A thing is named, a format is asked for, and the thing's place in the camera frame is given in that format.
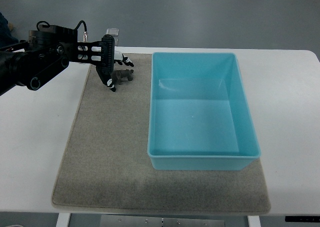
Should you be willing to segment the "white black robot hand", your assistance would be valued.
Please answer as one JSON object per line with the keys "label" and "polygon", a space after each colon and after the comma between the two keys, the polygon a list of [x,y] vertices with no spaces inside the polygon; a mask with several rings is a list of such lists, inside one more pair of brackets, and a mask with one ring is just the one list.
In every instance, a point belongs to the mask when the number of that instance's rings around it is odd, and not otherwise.
{"label": "white black robot hand", "polygon": [[[120,51],[114,52],[114,64],[118,64],[120,66],[125,65],[127,67],[134,67],[134,63],[130,60],[130,58],[126,55],[124,55]],[[111,73],[116,70],[133,70],[133,69],[113,69],[112,71],[109,71],[106,66],[96,66],[95,70],[101,80],[101,82],[112,92],[116,91],[116,85],[111,77]]]}

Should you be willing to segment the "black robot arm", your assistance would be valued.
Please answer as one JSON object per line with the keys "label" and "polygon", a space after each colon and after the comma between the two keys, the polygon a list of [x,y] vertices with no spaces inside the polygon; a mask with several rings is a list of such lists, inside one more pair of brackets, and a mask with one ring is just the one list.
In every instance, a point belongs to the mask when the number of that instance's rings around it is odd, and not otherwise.
{"label": "black robot arm", "polygon": [[76,28],[40,21],[36,30],[29,31],[27,41],[0,49],[0,93],[15,86],[37,91],[71,62],[94,65],[102,83],[115,91],[114,60],[115,39],[110,34],[100,41],[79,42]]}

